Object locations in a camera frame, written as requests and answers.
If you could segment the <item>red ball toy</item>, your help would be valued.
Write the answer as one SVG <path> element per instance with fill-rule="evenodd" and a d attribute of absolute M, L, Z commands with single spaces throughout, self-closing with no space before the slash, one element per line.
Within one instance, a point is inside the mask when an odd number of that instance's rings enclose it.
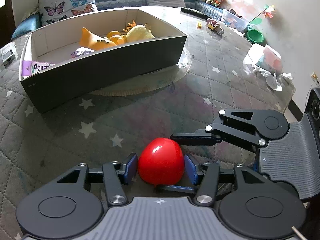
<path fill-rule="evenodd" d="M 175 185 L 184 174 L 184 155 L 178 143 L 156 138 L 144 148 L 138 159 L 140 178 L 151 185 Z"/>

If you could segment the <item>yellow plush chick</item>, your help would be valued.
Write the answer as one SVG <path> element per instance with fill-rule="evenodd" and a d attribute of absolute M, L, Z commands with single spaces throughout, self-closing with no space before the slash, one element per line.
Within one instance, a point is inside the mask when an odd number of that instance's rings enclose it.
<path fill-rule="evenodd" d="M 126 43 L 155 38 L 151 32 L 151 27 L 149 24 L 146 23 L 144 25 L 137 25 L 134 20 L 132 23 L 128 23 L 128 26 L 123 29 L 123 31 L 125 32 L 124 38 Z"/>

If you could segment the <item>clear glitter cube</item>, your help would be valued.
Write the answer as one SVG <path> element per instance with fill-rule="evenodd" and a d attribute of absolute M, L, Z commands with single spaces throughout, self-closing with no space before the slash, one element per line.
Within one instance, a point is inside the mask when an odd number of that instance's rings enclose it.
<path fill-rule="evenodd" d="M 71 58 L 73 59 L 73 58 L 80 57 L 83 55 L 88 55 L 88 54 L 91 54 L 94 52 L 95 52 L 95 50 L 93 50 L 93 49 L 80 47 L 71 53 Z"/>

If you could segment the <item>yellow dinosaur toy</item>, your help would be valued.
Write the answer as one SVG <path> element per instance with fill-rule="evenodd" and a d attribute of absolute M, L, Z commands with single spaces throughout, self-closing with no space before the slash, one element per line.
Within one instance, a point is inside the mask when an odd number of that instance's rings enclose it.
<path fill-rule="evenodd" d="M 120 32 L 114 30 L 107 34 L 107 38 L 115 43 L 116 45 L 121 45 L 126 43 L 126 36 Z"/>

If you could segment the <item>orange dinosaur toy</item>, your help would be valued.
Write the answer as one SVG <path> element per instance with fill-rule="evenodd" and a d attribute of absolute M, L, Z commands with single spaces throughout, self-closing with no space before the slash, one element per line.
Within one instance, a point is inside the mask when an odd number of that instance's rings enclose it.
<path fill-rule="evenodd" d="M 116 46 L 116 44 L 108 38 L 102 38 L 98 35 L 95 35 L 85 27 L 83 27 L 81 31 L 82 33 L 79 42 L 81 47 L 97 51 Z"/>

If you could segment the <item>purple cheers card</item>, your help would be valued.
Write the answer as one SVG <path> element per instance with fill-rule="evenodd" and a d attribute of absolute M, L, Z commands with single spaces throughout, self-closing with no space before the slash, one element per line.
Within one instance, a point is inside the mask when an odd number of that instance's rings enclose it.
<path fill-rule="evenodd" d="M 39 61 L 26 61 L 23 60 L 22 62 L 22 77 L 29 77 L 31 75 L 34 75 L 40 71 L 43 71 L 47 68 L 50 68 L 53 66 L 53 63 L 47 63 L 47 62 L 39 62 Z"/>

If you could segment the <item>crumpled plastic bag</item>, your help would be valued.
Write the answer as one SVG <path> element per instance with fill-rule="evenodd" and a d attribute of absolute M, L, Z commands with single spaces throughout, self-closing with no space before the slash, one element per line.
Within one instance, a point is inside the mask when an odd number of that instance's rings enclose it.
<path fill-rule="evenodd" d="M 283 87 L 293 85 L 293 75 L 283 72 L 281 55 L 269 45 L 253 44 L 243 60 L 247 74 L 262 76 L 269 88 L 281 92 Z"/>

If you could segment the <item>grey quilted star cover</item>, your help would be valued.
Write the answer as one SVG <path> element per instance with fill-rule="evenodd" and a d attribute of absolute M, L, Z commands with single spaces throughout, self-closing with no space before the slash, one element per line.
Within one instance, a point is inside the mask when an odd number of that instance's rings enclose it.
<path fill-rule="evenodd" d="M 274 91 L 245 68 L 251 45 L 237 33 L 197 29 L 197 19 L 177 9 L 148 12 L 188 35 L 191 67 L 167 87 L 121 97 L 84 94 L 40 114 L 20 84 L 19 62 L 1 70 L 1 239 L 21 238 L 15 211 L 25 196 L 78 163 L 122 160 L 157 137 L 204 128 L 221 109 L 287 108 L 295 87 L 285 82 Z"/>

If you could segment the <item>small toy car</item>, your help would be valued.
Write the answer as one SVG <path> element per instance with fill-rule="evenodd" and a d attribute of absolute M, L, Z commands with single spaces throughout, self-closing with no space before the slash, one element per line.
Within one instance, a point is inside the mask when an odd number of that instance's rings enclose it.
<path fill-rule="evenodd" d="M 217 35 L 221 36 L 224 33 L 224 29 L 221 28 L 220 24 L 213 18 L 207 19 L 207 27 Z"/>

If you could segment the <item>clear plastic storage box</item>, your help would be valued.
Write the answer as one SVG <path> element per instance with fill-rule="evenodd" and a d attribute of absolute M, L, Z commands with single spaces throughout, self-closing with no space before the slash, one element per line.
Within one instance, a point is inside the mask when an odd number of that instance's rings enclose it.
<path fill-rule="evenodd" d="M 223 9 L 223 13 L 221 16 L 221 22 L 234 29 L 237 30 L 241 33 L 245 32 L 248 27 L 248 22 L 244 20 L 243 18 L 239 18 L 235 14 L 229 12 L 228 10 Z"/>

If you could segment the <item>black remote control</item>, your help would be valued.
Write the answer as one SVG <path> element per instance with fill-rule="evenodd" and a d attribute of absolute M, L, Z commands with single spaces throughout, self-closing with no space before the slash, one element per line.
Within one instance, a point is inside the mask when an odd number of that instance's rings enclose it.
<path fill-rule="evenodd" d="M 185 14 L 188 14 L 188 15 L 195 16 L 197 18 L 201 18 L 203 20 L 207 20 L 208 18 L 210 18 L 210 16 L 207 16 L 206 14 L 204 14 L 204 13 L 202 13 L 200 11 L 197 11 L 195 9 L 191 9 L 191 8 L 182 7 L 181 8 L 181 12 L 183 12 Z"/>

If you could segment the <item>grey cardboard box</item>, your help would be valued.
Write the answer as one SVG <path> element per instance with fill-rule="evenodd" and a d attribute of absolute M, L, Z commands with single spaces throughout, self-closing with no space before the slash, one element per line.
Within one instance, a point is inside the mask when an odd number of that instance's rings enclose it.
<path fill-rule="evenodd" d="M 99 36 L 120 30 L 129 22 L 149 24 L 155 38 L 121 44 L 71 58 L 80 47 L 81 30 Z M 154 72 L 178 63 L 187 36 L 175 26 L 148 13 L 147 8 L 118 8 L 91 12 L 55 22 L 33 31 L 23 47 L 19 80 L 40 113 L 82 94 Z M 54 65 L 22 77 L 22 62 Z"/>

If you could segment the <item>colourful pinwheel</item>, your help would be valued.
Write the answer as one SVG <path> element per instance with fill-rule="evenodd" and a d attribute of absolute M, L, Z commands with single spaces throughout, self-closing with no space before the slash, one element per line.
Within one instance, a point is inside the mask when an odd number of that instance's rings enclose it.
<path fill-rule="evenodd" d="M 275 14 L 274 5 L 265 5 L 265 9 L 261 11 L 255 18 L 253 18 L 249 24 L 259 25 L 262 23 L 263 18 L 273 18 Z"/>

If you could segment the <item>blue sofa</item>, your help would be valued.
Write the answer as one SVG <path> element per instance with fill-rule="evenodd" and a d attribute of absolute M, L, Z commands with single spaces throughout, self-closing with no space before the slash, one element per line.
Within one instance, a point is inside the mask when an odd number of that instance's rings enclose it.
<path fill-rule="evenodd" d="M 223 10 L 212 5 L 208 5 L 200 0 L 184 0 L 187 8 L 195 9 L 201 13 L 215 19 L 221 20 Z M 123 8 L 123 7 L 146 7 L 147 0 L 95 0 L 95 5 L 98 10 Z M 19 38 L 29 32 L 35 31 L 42 27 L 42 14 L 35 12 L 25 20 L 23 20 L 16 28 L 12 35 L 12 39 Z"/>

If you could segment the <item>butterfly print pillow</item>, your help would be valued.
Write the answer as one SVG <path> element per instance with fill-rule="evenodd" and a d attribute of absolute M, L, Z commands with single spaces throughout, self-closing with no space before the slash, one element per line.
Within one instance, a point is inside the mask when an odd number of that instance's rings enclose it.
<path fill-rule="evenodd" d="M 95 0 L 38 0 L 41 25 L 97 11 Z"/>

